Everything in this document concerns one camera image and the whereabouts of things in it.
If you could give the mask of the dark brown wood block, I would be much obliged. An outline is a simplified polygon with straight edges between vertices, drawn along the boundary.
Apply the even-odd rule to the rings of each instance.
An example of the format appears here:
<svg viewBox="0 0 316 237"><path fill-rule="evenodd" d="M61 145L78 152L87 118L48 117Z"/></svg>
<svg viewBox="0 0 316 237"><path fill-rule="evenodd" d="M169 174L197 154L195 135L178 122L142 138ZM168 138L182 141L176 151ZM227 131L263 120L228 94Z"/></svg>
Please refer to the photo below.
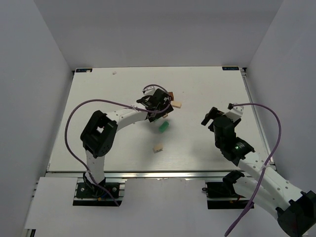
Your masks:
<svg viewBox="0 0 316 237"><path fill-rule="evenodd" d="M173 92L168 92L169 96L171 97L171 100L173 101L174 100L174 95L173 95Z"/></svg>

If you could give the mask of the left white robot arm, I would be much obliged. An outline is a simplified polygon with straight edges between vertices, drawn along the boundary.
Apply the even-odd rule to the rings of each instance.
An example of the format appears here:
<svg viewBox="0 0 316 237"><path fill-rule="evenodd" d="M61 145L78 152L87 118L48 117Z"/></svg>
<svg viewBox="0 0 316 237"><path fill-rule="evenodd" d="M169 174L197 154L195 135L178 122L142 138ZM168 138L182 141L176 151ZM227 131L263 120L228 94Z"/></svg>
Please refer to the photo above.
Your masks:
<svg viewBox="0 0 316 237"><path fill-rule="evenodd" d="M139 121L153 122L172 112L171 100L169 93L158 88L123 109L109 113L95 111L80 135L88 166L86 179L92 184L104 182L105 155L112 148L116 133Z"/></svg>

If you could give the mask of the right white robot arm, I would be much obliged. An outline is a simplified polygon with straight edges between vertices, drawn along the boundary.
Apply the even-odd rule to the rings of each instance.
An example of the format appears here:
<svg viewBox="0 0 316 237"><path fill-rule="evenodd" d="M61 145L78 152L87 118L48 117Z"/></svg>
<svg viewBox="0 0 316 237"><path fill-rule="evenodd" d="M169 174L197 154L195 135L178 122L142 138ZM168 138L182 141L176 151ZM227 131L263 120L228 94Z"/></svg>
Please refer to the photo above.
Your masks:
<svg viewBox="0 0 316 237"><path fill-rule="evenodd" d="M249 143L237 137L235 127L241 122L243 104L229 104L228 109L225 113L213 107L201 122L214 133L215 146L224 158L238 167L223 178L226 192L248 199L241 217L256 204L270 213L288 236L303 236L316 223L315 193L292 185L269 160L259 158Z"/></svg>

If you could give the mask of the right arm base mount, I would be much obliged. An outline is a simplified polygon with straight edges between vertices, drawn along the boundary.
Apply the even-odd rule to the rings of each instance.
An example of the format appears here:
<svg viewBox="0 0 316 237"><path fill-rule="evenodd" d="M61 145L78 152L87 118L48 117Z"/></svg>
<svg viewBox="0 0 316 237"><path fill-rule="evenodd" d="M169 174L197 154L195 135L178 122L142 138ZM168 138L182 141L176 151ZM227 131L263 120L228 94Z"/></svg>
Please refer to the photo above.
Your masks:
<svg viewBox="0 0 316 237"><path fill-rule="evenodd" d="M221 182L206 182L202 192L207 196L208 210L244 209L248 200L235 192L233 184L245 175L233 170L223 177Z"/></svg>

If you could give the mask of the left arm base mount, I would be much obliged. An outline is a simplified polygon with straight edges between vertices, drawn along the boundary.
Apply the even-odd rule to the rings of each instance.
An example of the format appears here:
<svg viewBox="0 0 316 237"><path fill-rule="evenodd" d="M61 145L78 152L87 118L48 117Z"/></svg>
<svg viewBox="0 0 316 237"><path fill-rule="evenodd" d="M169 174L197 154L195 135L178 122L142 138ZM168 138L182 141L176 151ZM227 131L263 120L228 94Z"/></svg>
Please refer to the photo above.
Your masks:
<svg viewBox="0 0 316 237"><path fill-rule="evenodd" d="M93 191L84 181L77 182L73 206L120 206L124 195L124 184L106 182L104 187L107 191L99 187Z"/></svg>

